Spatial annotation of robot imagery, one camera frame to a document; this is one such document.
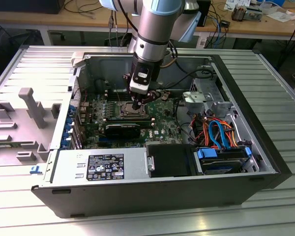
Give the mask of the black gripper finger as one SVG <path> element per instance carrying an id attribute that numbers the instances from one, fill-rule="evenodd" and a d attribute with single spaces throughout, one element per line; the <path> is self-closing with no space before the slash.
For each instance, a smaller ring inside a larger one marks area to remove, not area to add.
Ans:
<path id="1" fill-rule="evenodd" d="M 150 90 L 147 94 L 141 94 L 139 98 L 140 107 L 142 107 L 143 105 L 147 103 L 157 100 L 161 96 L 162 96 L 162 93 L 156 90 Z"/>
<path id="2" fill-rule="evenodd" d="M 126 84 L 126 89 L 128 94 L 131 96 L 133 104 L 132 104 L 132 109 L 133 110 L 138 110 L 141 107 L 141 95 L 139 93 L 133 92 L 130 90 L 130 82 L 131 82 L 131 76 L 130 73 L 124 74 L 123 79 L 125 80 Z"/>

